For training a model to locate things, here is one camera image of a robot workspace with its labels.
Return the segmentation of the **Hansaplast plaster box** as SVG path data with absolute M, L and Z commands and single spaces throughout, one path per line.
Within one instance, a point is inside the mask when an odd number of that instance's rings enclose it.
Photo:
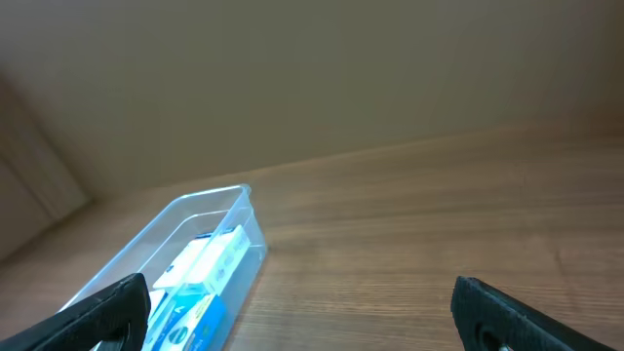
M 197 237 L 153 284 L 155 290 L 221 294 L 251 246 L 241 225 L 219 236 Z

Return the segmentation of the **clear plastic container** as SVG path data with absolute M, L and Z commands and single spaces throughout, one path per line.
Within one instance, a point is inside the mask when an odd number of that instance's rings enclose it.
M 121 278 L 140 273 L 149 292 L 153 284 L 189 242 L 212 233 L 219 236 L 241 225 L 251 246 L 223 292 L 225 316 L 217 327 L 208 351 L 224 346 L 258 276 L 267 254 L 264 235 L 250 201 L 246 184 L 186 194 L 173 200 L 118 252 L 77 294 L 75 304 Z

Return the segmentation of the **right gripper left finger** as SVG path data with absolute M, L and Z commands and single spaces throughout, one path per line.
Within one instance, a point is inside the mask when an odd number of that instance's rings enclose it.
M 7 351 L 139 351 L 151 302 L 145 278 L 133 273 L 56 315 L 1 341 Z

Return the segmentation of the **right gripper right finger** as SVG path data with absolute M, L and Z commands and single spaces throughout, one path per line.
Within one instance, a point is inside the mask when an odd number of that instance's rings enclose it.
M 614 351 L 474 277 L 456 278 L 450 311 L 466 351 Z

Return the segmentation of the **blue yellow VapoDrops box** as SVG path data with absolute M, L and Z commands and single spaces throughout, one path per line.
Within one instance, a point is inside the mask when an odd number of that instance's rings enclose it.
M 142 349 L 151 351 L 197 351 L 207 349 L 225 316 L 218 294 L 174 296 L 164 321 L 145 339 Z

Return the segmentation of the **white Panadol box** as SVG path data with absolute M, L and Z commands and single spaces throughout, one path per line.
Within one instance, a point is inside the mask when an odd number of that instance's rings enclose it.
M 148 332 L 155 333 L 161 329 L 173 312 L 175 296 L 166 290 L 155 290 L 149 293 L 151 310 L 148 316 Z

